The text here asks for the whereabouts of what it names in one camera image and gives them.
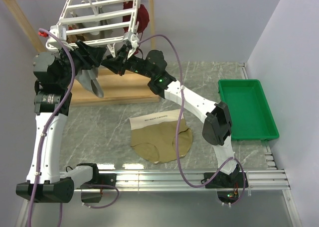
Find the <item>white plastic clip hanger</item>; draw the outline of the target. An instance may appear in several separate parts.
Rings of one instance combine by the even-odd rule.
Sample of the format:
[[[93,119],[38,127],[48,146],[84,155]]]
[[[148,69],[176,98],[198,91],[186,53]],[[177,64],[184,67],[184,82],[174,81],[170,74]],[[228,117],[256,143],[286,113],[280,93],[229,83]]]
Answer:
[[[55,25],[65,26],[66,36],[84,34],[87,37],[84,43],[106,47],[116,57],[117,47],[123,43],[123,28],[127,26],[122,18],[131,11],[123,10],[125,1],[130,0],[66,0]],[[79,23],[84,28],[68,30],[68,25]],[[76,47],[76,43],[67,44],[72,48]]]

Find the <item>tan underwear with white waistband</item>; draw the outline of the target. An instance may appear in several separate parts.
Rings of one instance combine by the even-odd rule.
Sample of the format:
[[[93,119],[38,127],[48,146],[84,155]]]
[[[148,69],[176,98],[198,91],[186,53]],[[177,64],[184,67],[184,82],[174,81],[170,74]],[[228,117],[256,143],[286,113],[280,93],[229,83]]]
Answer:
[[[135,153],[153,164],[176,160],[179,113],[177,109],[130,118],[131,148]]]

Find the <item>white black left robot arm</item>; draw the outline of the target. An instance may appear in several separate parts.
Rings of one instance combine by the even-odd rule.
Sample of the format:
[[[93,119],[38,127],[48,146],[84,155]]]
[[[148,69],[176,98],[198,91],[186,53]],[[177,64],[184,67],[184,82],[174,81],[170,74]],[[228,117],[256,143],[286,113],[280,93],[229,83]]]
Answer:
[[[16,185],[18,196],[36,203],[68,203],[82,184],[89,188],[100,184],[96,164],[79,164],[69,174],[61,175],[59,156],[72,98],[71,85],[79,75],[91,85],[94,94],[101,96],[97,92],[96,68],[106,51],[105,47],[77,41],[69,54],[60,49],[34,57],[36,139],[26,181]]]

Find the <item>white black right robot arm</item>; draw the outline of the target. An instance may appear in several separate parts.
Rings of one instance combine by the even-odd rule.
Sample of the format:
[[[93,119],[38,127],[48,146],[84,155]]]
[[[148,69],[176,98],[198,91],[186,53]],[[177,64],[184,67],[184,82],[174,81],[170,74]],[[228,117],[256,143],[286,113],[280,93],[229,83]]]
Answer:
[[[231,187],[240,177],[240,165],[234,158],[231,145],[232,120],[228,105],[207,100],[184,87],[180,80],[165,69],[167,62],[159,50],[151,50],[145,59],[130,56],[123,45],[116,57],[107,56],[102,66],[120,76],[126,71],[148,77],[149,89],[163,99],[179,104],[184,110],[194,114],[203,123],[202,136],[214,148],[219,172],[214,181],[221,186]]]

